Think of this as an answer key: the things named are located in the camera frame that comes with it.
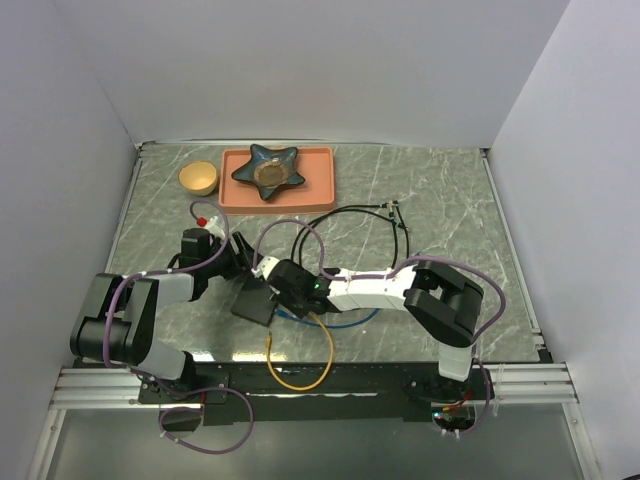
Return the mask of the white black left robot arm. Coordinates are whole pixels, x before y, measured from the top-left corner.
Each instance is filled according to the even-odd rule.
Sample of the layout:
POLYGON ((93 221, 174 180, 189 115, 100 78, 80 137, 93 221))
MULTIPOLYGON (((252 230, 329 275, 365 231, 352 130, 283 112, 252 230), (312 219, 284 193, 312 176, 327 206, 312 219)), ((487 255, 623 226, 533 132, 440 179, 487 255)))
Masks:
POLYGON ((155 337, 156 313, 200 299, 214 277, 230 280, 247 272, 253 256, 241 233, 217 236, 196 227, 183 232, 180 251, 164 270, 97 274, 71 331, 72 354, 109 368, 129 367, 161 380, 174 401, 190 400, 198 389, 195 361, 155 337))

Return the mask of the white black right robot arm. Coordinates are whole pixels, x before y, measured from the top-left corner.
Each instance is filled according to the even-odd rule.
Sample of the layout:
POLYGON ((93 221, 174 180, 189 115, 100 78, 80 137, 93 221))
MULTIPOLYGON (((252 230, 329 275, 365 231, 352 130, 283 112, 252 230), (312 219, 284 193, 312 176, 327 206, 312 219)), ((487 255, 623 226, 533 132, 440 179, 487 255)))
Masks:
POLYGON ((439 391, 456 399, 471 388, 472 343, 484 291, 451 266, 420 261, 397 273, 331 269, 325 277, 289 259, 267 256, 255 276, 297 317, 359 309, 411 314, 439 343, 439 391))

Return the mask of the black network switch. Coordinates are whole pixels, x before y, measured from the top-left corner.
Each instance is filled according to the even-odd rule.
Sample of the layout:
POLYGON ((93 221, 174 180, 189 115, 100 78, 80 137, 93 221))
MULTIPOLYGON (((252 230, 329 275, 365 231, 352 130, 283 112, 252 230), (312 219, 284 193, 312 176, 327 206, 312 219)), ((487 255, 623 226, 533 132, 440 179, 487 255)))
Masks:
POLYGON ((260 278, 248 276, 231 306, 231 313, 241 319, 253 322, 263 327, 272 323, 277 302, 273 298, 273 291, 260 278))

